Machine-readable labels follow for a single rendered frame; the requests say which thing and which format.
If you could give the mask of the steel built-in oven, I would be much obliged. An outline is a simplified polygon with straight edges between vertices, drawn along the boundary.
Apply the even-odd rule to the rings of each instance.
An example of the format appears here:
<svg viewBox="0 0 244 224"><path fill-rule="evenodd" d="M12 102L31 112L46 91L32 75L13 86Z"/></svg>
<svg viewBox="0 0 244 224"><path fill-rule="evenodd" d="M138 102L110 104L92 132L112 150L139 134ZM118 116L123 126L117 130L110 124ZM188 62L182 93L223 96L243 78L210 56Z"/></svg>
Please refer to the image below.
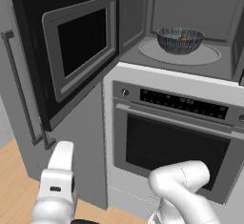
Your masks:
<svg viewBox="0 0 244 224"><path fill-rule="evenodd" d="M123 89L127 89L130 94L123 97L121 92ZM177 112L198 119L228 124L234 127L237 132L244 132L244 123L238 119L240 114L244 114L244 109L234 105L114 81L112 83L113 106L117 99L168 112Z"/></svg>

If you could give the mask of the grey striped bowl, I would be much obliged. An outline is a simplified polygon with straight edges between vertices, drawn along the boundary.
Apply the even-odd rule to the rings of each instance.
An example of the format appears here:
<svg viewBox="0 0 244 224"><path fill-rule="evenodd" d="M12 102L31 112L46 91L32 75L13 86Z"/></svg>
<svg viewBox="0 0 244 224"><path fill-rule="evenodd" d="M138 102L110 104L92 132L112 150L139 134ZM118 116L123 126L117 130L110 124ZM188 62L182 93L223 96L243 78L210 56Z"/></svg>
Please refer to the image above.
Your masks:
<svg viewBox="0 0 244 224"><path fill-rule="evenodd" d="M204 39L204 34L189 28L162 28L156 32L158 45L167 53L185 55L196 51Z"/></svg>

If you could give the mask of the black microwave door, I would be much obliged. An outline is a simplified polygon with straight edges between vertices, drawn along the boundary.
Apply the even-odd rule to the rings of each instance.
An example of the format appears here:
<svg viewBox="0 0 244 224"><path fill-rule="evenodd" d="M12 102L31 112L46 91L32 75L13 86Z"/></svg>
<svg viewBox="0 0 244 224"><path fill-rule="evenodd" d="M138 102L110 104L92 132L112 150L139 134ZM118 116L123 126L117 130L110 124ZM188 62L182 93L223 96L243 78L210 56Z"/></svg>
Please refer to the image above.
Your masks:
<svg viewBox="0 0 244 224"><path fill-rule="evenodd" d="M43 128L52 131L117 64L119 0L11 0Z"/></svg>

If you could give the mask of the grey fridge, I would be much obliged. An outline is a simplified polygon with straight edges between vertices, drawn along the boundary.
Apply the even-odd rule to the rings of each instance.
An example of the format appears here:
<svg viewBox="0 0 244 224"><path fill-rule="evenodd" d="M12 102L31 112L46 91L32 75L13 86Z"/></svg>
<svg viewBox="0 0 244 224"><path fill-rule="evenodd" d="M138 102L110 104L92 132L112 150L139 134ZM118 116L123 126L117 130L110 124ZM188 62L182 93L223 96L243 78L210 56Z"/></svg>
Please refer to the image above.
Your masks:
<svg viewBox="0 0 244 224"><path fill-rule="evenodd" d="M10 46L28 106L30 120L35 135L42 135L40 130L42 122L36 107L13 4L11 0L6 0L6 4L11 30L14 34L10 40ZM32 145L27 120L10 67L10 60L7 58L0 62L1 95L29 177L38 179L41 172L47 167L51 153L57 143L70 141L74 145L75 187L79 197L94 206L105 209L108 206L108 194L102 80L52 131L48 132L44 129L49 138L56 139L56 143L49 150L46 150L43 139L37 145Z"/></svg>

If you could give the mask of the steel oven door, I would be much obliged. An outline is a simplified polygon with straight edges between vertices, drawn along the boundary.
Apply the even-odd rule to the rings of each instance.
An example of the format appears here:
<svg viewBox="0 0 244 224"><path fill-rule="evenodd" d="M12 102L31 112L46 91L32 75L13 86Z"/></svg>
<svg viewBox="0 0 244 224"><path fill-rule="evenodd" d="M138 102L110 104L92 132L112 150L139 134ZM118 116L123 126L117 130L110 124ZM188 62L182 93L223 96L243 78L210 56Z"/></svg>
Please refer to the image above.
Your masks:
<svg viewBox="0 0 244 224"><path fill-rule="evenodd" d="M147 177L159 167L198 160L208 167L210 180L197 192L225 204L244 168L244 140L176 126L113 107L114 166Z"/></svg>

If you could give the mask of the grey microwave oven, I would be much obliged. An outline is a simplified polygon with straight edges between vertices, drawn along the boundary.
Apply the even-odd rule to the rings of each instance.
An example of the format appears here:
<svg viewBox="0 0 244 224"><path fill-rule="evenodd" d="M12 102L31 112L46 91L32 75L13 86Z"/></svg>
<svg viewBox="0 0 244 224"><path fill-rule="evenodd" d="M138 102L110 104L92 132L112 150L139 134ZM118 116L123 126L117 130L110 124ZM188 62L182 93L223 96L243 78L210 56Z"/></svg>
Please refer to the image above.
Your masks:
<svg viewBox="0 0 244 224"><path fill-rule="evenodd" d="M221 58L212 64L180 66L142 54L139 46L156 39L156 31L164 27L201 31L201 45L217 49ZM244 86L244 0L120 0L119 38L123 62Z"/></svg>

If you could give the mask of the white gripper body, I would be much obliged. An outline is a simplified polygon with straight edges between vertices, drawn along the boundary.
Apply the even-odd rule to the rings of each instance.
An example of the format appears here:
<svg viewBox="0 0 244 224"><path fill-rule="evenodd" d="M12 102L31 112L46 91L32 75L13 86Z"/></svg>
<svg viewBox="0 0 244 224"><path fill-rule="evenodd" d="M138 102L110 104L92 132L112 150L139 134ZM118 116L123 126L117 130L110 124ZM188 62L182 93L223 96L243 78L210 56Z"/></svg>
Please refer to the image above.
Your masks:
<svg viewBox="0 0 244 224"><path fill-rule="evenodd" d="M58 142L51 155L48 168L70 172L72 169L73 150L74 145L72 142Z"/></svg>

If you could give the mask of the white oven cabinet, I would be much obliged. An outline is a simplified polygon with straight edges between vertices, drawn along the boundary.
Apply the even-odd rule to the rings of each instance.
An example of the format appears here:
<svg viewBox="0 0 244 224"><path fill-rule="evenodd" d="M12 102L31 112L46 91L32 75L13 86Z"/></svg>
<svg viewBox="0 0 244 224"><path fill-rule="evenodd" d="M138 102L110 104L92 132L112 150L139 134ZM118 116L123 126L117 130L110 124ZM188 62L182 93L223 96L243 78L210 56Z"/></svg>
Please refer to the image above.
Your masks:
<svg viewBox="0 0 244 224"><path fill-rule="evenodd" d="M116 208L148 219L160 199L150 189L148 177L114 166L112 83L130 83L161 91L230 104L244 109L244 87L235 82L181 72L118 63L103 80L109 202ZM221 224L244 224L244 168L225 204L211 201Z"/></svg>

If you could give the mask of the grey round turntable plate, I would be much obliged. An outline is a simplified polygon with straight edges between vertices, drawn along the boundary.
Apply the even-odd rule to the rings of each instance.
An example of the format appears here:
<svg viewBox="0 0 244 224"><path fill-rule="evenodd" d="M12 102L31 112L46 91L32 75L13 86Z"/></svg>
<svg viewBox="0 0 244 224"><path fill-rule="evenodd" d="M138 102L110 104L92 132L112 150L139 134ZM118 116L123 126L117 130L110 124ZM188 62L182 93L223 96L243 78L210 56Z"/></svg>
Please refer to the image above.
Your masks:
<svg viewBox="0 0 244 224"><path fill-rule="evenodd" d="M217 49L207 45L201 45L190 54L167 53L158 45L156 39L142 43L139 46L139 51L153 60L180 66L212 64L221 58L221 53Z"/></svg>

